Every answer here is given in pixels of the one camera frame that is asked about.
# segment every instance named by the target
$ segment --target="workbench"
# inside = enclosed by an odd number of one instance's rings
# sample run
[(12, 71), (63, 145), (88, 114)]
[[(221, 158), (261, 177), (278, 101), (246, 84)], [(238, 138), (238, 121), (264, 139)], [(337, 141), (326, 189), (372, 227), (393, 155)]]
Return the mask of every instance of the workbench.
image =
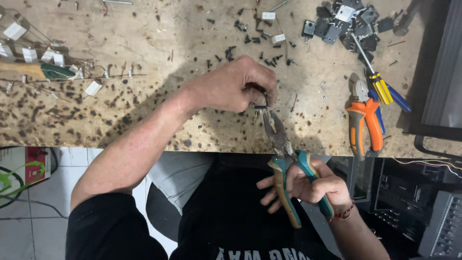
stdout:
[[(94, 74), (102, 76), (104, 68), (111, 64), (110, 74), (119, 75), (124, 62), (127, 68), (134, 62), (134, 74), (145, 75), (104, 79), (103, 87), (94, 97), (82, 99), (79, 94), (84, 94), (91, 80), (44, 83), (45, 88), (54, 88), (61, 99), (45, 92), (34, 95), (28, 86), (15, 86), (6, 94), (8, 82), (1, 81), (1, 145), (104, 148), (151, 113), (181, 84), (206, 73), (206, 60), (211, 60), (210, 69), (222, 67), (227, 62), (224, 57), (229, 46), (237, 46), (234, 57), (247, 54), (264, 66), (259, 59), (262, 51), (265, 57), (285, 55), (284, 44), (281, 49), (272, 48), (270, 39), (262, 39), (261, 44), (244, 44), (246, 33), (233, 26), (240, 19), (249, 24), (250, 37), (259, 36), (254, 14), (261, 17), (262, 12), (281, 0), (260, 0), (258, 5), (254, 0), (133, 1), (132, 6), (108, 4), (106, 17), (98, 0), (79, 0), (78, 11), (74, 1), (2, 1), (5, 8), (18, 10), (50, 39), (64, 41), (70, 56), (93, 59), (95, 65), (101, 65), (96, 66)], [(406, 9), (409, 2), (389, 0), (372, 4), (382, 19), (392, 11)], [(288, 57), (296, 64), (287, 66), (284, 57), (283, 62), (272, 68), (279, 80), (279, 95), (273, 109), (283, 120), (296, 149), (317, 155), (352, 156), (345, 111), (351, 98), (348, 79), (352, 73), (364, 79), (365, 66), (340, 41), (329, 45), (315, 36), (305, 43), (300, 37), (304, 21), (316, 21), (317, 6), (321, 6), (321, 0), (290, 0), (275, 11), (280, 27), (276, 21), (272, 27), (263, 25), (273, 35), (282, 30), (287, 41), (297, 45), (287, 46)], [(404, 37), (396, 37), (392, 31), (378, 34), (381, 42), (374, 53), (375, 70), (411, 104), (412, 97), (407, 97), (407, 92), (413, 81), (422, 35), (423, 25), (417, 15)], [(30, 33), (25, 37), (34, 40)], [(405, 42), (387, 47), (401, 41)], [(218, 62), (215, 54), (223, 60)], [(398, 63), (389, 66), (395, 60)], [(0, 72), (0, 78), (20, 80), (21, 76), (4, 71)], [(381, 105), (381, 109), (387, 131), (384, 137), (388, 137), (381, 156), (430, 157), (414, 148), (414, 136), (402, 133), (398, 123), (402, 111), (398, 105)], [(239, 114), (206, 108), (184, 124), (166, 150), (272, 153), (262, 125), (262, 116), (256, 117), (252, 107)], [(366, 127), (364, 134), (364, 145), (368, 148)], [(461, 154), (457, 142), (427, 138), (425, 146)]]

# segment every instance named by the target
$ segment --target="black t-shirt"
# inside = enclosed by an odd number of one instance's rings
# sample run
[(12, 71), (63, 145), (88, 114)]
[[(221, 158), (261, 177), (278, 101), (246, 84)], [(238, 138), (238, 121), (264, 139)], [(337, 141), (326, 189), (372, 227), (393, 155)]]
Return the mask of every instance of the black t-shirt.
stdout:
[[(183, 207), (178, 248), (171, 260), (317, 260), (330, 253), (296, 199), (302, 221), (294, 229), (284, 209), (274, 214), (260, 204), (267, 190), (256, 183), (271, 173), (243, 168), (207, 174)], [(149, 236), (132, 196), (102, 194), (69, 216), (66, 259), (160, 259), (167, 254)]]

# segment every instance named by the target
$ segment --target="right hand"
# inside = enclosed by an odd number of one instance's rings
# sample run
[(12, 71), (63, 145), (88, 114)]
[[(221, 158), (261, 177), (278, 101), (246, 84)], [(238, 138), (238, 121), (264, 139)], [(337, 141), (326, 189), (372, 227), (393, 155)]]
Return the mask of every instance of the right hand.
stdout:
[[(347, 185), (343, 179), (335, 175), (322, 160), (311, 158), (310, 161), (321, 178), (310, 184), (305, 173), (294, 163), (291, 164), (286, 174), (286, 188), (289, 197), (296, 197), (304, 202), (315, 204), (318, 203), (324, 195), (327, 195), (334, 208), (335, 214), (341, 214), (348, 210), (352, 205), (352, 201)], [(264, 178), (257, 182), (257, 187), (259, 189), (265, 189), (271, 186), (274, 186), (274, 176)], [(262, 205), (266, 206), (277, 196), (276, 188), (273, 187), (260, 202)], [(268, 212), (274, 213), (281, 206), (281, 201), (277, 199), (268, 209)]]
[[(250, 87), (256, 84), (266, 91)], [(186, 82), (179, 91), (187, 91), (196, 109), (211, 107), (242, 112), (249, 103), (273, 106), (278, 95), (276, 73), (242, 55), (223, 67)]]

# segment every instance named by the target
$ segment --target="yellow-handled screwdriver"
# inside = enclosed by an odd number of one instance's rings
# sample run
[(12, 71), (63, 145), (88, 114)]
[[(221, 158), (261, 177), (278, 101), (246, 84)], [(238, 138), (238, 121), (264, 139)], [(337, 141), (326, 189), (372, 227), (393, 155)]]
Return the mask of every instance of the yellow-handled screwdriver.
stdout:
[(366, 53), (364, 53), (361, 44), (359, 44), (359, 41), (356, 39), (356, 35), (354, 35), (354, 33), (351, 33), (351, 36), (353, 37), (353, 40), (356, 42), (359, 51), (363, 55), (364, 60), (366, 61), (367, 66), (369, 67), (369, 70), (371, 70), (372, 76), (369, 76), (369, 78), (372, 80), (372, 84), (374, 85), (374, 88), (377, 91), (380, 101), (386, 105), (391, 104), (393, 102), (393, 98), (391, 97), (387, 84), (384, 80), (380, 78), (380, 73), (375, 72), (372, 68), (371, 63), (367, 59)]

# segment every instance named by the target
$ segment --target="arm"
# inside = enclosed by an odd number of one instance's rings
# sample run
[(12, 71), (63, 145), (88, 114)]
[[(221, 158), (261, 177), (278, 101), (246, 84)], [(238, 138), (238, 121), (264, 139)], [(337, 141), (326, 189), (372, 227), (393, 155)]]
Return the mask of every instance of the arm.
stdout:
[[(247, 83), (261, 86), (267, 96)], [(96, 157), (72, 191), (71, 211), (98, 194), (131, 194), (174, 133), (203, 107), (242, 112), (249, 102), (264, 104), (267, 100), (272, 106), (276, 96), (274, 71), (248, 56), (192, 79)]]
[[(348, 193), (347, 185), (343, 179), (336, 176), (320, 159), (312, 158), (311, 163), (318, 171), (321, 178), (310, 184), (305, 173), (292, 164), (287, 171), (286, 177), (289, 196), (314, 204), (319, 202), (324, 195), (327, 195), (336, 215), (347, 211), (351, 207), (352, 201)], [(257, 183), (259, 189), (264, 189), (273, 185), (273, 176), (265, 178)], [(276, 189), (273, 188), (261, 199), (261, 204), (268, 205), (276, 197), (277, 192)], [(281, 206), (281, 202), (277, 200), (271, 205), (268, 212), (274, 213)], [(364, 223), (356, 207), (353, 207), (350, 211), (350, 217), (348, 219), (333, 218), (329, 225), (334, 234), (335, 241), (345, 259), (390, 259), (381, 242)]]

